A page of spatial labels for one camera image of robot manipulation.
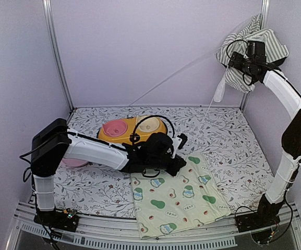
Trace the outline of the avocado print cushion mat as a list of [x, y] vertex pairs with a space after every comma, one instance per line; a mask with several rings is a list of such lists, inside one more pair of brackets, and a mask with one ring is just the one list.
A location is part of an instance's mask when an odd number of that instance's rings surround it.
[[231, 214], [201, 153], [188, 155], [175, 177], [165, 171], [149, 178], [132, 174], [131, 189], [142, 240], [201, 227]]

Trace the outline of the striped fabric pet tent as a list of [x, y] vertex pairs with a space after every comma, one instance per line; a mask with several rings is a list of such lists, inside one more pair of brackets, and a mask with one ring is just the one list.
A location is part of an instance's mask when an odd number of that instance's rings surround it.
[[287, 46], [281, 44], [271, 28], [262, 29], [260, 21], [258, 14], [238, 25], [216, 53], [225, 72], [215, 91], [215, 102], [222, 101], [227, 85], [244, 94], [253, 91], [254, 84], [262, 82], [262, 65], [280, 66], [289, 56]]

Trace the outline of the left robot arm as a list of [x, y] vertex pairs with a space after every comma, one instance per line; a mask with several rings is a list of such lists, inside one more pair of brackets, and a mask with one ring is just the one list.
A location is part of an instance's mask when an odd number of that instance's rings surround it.
[[143, 142], [117, 144], [80, 134], [58, 118], [32, 140], [30, 169], [34, 179], [41, 218], [56, 226], [61, 215], [55, 210], [53, 177], [62, 159], [83, 160], [102, 164], [124, 173], [144, 173], [148, 169], [164, 170], [176, 176], [186, 165], [177, 155], [187, 142], [183, 133], [169, 136], [153, 132]]

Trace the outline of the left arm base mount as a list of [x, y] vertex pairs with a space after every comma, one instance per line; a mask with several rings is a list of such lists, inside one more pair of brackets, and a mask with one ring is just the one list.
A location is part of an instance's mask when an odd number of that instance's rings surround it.
[[48, 228], [76, 232], [79, 217], [71, 212], [64, 213], [56, 209], [53, 211], [41, 211], [36, 209], [36, 215], [33, 221]]

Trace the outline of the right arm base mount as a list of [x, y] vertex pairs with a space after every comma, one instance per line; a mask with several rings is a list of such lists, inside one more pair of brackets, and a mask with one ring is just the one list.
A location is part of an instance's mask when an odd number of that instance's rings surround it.
[[239, 233], [255, 230], [251, 237], [259, 245], [267, 245], [275, 239], [274, 236], [280, 223], [279, 216], [262, 217], [247, 206], [238, 207], [234, 219]]

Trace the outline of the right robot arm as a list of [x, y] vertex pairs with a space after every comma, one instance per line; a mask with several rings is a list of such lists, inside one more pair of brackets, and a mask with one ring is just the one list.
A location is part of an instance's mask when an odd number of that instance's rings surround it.
[[286, 194], [295, 182], [301, 166], [301, 94], [279, 66], [267, 62], [264, 42], [248, 40], [245, 44], [243, 54], [232, 52], [228, 55], [228, 66], [242, 72], [243, 76], [249, 76], [251, 78], [249, 86], [260, 82], [268, 88], [283, 105], [290, 118], [281, 136], [282, 156], [274, 180], [262, 195], [258, 212], [253, 216], [253, 223], [257, 227], [264, 227], [286, 202]]

